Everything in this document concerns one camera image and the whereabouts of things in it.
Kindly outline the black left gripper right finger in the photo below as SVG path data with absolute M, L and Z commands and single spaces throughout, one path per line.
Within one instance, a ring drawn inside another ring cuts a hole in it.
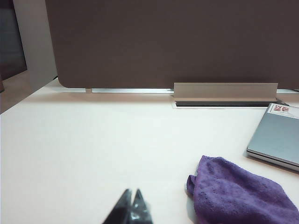
M 131 224 L 153 224 L 150 211 L 142 196 L 140 189 L 137 189 L 134 201 L 130 209 Z

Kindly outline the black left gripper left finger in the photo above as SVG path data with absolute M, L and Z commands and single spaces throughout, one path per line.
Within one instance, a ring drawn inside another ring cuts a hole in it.
M 103 224 L 128 224 L 131 209 L 131 196 L 131 190 L 126 189 L 106 217 Z

